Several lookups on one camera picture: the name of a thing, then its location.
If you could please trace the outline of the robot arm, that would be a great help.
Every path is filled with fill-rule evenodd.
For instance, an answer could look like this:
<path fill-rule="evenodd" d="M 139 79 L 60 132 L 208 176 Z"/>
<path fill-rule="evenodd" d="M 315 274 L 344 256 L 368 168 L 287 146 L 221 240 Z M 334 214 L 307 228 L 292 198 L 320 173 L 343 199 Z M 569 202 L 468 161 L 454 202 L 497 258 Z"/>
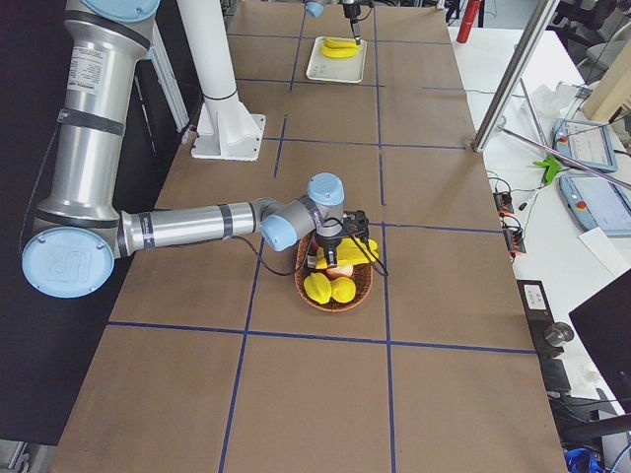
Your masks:
<path fill-rule="evenodd" d="M 289 203 L 240 203 L 130 214 L 115 203 L 129 183 L 126 121 L 138 63 L 150 52 L 155 1 L 70 1 L 64 25 L 73 51 L 49 195 L 35 208 L 22 270 L 36 290 L 73 299 L 98 290 L 114 262 L 140 250 L 260 234 L 274 250 L 313 236 L 335 264 L 344 234 L 344 187 L 330 172 L 313 176 Z"/>
<path fill-rule="evenodd" d="M 349 22 L 352 37 L 357 45 L 361 44 L 361 30 L 359 16 L 361 14 L 360 2 L 356 0 L 341 0 L 344 18 Z M 304 8 L 312 17 L 319 17 L 324 11 L 326 1 L 308 0 L 304 1 Z"/>

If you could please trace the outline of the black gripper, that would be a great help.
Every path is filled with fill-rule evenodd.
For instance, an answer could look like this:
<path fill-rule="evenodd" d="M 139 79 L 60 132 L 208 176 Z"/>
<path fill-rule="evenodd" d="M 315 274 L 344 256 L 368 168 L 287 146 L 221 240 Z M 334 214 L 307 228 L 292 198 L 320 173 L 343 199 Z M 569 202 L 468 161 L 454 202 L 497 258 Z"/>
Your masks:
<path fill-rule="evenodd" d="M 343 0 L 344 17 L 350 21 L 351 31 L 356 45 L 361 44 L 361 30 L 359 25 L 359 2 Z"/>
<path fill-rule="evenodd" d="M 315 241 L 324 250 L 327 268 L 338 265 L 336 248 L 344 238 L 342 229 L 319 229 L 315 231 Z"/>

